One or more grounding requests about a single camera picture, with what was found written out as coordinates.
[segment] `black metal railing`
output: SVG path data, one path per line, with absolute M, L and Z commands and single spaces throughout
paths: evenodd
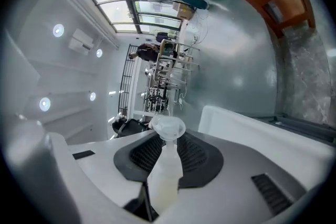
M 136 52 L 136 49 L 137 46 L 133 46 L 130 44 L 126 55 L 124 70 L 122 72 L 122 79 L 119 91 L 118 113 L 121 112 L 121 115 L 124 116 L 127 116 L 128 100 L 130 96 L 131 80 L 134 68 L 134 60 L 130 60 L 128 58 L 128 54 Z

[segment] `white plastic lid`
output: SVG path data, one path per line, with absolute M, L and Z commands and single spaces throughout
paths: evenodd
M 176 117 L 156 115 L 151 120 L 153 129 L 161 139 L 171 141 L 179 138 L 185 132 L 184 122 Z

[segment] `plastic bottle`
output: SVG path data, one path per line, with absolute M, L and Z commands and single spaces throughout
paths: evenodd
M 183 176 L 183 172 L 174 141 L 184 134 L 185 124 L 179 118 L 161 115 L 155 116 L 151 123 L 161 139 L 166 142 L 148 177 L 151 205 L 160 215 L 177 198 L 178 180 Z

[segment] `ceiling vent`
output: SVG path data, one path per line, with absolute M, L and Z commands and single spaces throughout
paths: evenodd
M 90 38 L 82 30 L 76 29 L 70 40 L 69 48 L 81 54 L 88 55 L 90 50 L 93 48 L 92 42 L 92 38 Z

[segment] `cardboard box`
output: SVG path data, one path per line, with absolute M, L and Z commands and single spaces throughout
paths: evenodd
M 183 3 L 174 2 L 173 9 L 177 11 L 177 18 L 184 20 L 190 20 L 195 13 L 192 8 Z

